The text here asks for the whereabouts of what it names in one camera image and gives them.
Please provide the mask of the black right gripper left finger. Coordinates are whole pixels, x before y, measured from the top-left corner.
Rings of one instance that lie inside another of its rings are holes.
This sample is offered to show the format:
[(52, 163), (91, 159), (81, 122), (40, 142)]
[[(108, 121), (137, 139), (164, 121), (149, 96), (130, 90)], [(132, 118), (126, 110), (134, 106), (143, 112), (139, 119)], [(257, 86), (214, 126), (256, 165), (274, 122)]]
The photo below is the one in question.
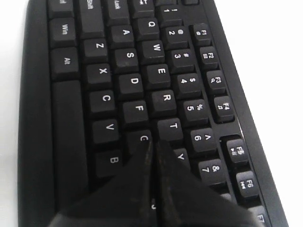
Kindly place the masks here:
[(155, 227), (152, 210), (153, 144), (141, 142), (106, 185), (58, 212), (50, 227)]

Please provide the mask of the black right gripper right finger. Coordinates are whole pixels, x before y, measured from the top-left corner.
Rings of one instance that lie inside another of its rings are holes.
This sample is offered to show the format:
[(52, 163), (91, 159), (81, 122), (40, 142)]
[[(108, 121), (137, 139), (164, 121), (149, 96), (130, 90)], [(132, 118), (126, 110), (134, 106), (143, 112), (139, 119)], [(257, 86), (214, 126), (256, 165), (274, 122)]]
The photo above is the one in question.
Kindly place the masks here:
[(157, 218), (160, 227), (259, 227), (247, 209), (198, 180), (167, 141), (155, 144)]

